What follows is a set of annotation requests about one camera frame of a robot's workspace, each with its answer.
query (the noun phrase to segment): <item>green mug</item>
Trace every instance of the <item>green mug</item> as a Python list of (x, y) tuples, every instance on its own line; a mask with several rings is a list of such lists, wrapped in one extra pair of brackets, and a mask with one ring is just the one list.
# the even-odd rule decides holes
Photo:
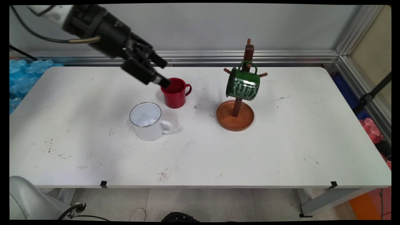
[[(256, 71), (250, 73), (240, 70), (244, 63), (250, 63), (256, 68)], [(230, 72), (228, 85), (226, 86), (226, 96), (251, 101), (256, 97), (259, 87), (260, 76), (257, 75), (257, 67), (251, 61), (243, 61), (240, 63), (237, 70), (236, 67), (234, 67)]]

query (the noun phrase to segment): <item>blue plastic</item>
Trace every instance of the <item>blue plastic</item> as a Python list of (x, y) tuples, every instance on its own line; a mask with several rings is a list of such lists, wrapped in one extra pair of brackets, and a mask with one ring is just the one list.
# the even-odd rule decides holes
[(10, 60), (9, 66), (11, 114), (47, 69), (64, 65), (51, 60), (37, 60), (30, 65), (25, 60)]
[[(343, 95), (344, 99), (346, 100), (347, 104), (350, 106), (350, 108), (355, 108), (357, 104), (359, 103), (358, 98), (356, 95), (353, 93), (351, 88), (347, 85), (346, 81), (344, 78), (341, 76), (340, 73), (334, 73), (331, 75), (333, 82), (335, 82), (336, 86), (338, 87), (339, 91)], [(357, 115), (357, 118), (359, 120), (364, 120), (365, 118), (371, 118), (370, 115), (366, 110), (363, 110)]]

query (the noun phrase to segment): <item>floor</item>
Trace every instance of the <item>floor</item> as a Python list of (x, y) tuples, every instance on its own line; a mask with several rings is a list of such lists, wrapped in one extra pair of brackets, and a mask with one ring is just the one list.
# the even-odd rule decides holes
[[(314, 189), (314, 196), (324, 192)], [(59, 189), (49, 193), (57, 197)], [(200, 222), (309, 221), (357, 219), (343, 203), (313, 218), (299, 218), (300, 198), (295, 189), (76, 189), (72, 203), (85, 202), (82, 215), (112, 221), (159, 222), (171, 212)], [(74, 220), (97, 220), (77, 217)]]

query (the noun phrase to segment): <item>gray wall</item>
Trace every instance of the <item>gray wall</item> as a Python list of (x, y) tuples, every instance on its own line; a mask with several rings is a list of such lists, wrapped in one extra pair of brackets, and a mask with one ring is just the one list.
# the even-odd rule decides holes
[[(358, 5), (155, 3), (103, 4), (132, 31), (161, 50), (242, 50), (247, 38), (257, 50), (333, 50)], [(76, 38), (26, 6), (25, 23), (51, 38)], [(25, 31), (10, 10), (10, 43), (25, 51), (87, 51), (85, 44), (51, 43)]]

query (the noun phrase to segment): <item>wooden base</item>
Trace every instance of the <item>wooden base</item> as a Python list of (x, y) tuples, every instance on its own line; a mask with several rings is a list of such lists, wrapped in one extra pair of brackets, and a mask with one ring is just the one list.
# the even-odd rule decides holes
[(218, 106), (217, 119), (218, 122), (227, 130), (230, 131), (242, 131), (248, 128), (254, 121), (254, 112), (251, 107), (242, 102), (240, 106), (240, 113), (238, 117), (233, 117), (233, 107), (235, 100), (223, 102)]

